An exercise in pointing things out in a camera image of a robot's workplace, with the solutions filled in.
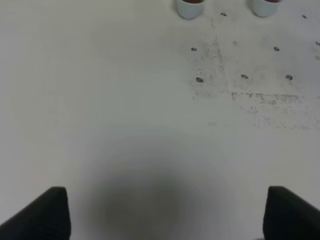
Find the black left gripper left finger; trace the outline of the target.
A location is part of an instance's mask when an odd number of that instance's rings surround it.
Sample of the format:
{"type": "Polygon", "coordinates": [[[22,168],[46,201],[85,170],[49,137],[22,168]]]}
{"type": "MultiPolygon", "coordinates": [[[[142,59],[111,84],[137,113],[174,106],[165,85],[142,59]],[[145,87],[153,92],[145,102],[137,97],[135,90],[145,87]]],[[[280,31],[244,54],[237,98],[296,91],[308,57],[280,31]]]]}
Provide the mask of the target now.
{"type": "Polygon", "coordinates": [[[49,188],[0,225],[2,240],[69,240],[72,224],[65,187],[49,188]]]}

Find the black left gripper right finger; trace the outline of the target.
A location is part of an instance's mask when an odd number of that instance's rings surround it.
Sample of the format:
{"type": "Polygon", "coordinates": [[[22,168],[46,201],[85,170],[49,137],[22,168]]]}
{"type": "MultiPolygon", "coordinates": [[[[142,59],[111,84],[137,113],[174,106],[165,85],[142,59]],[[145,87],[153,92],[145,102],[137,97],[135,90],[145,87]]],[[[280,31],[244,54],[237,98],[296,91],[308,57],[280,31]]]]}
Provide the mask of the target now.
{"type": "Polygon", "coordinates": [[[266,240],[319,240],[320,210],[283,186],[270,186],[262,232],[266,240]]]}

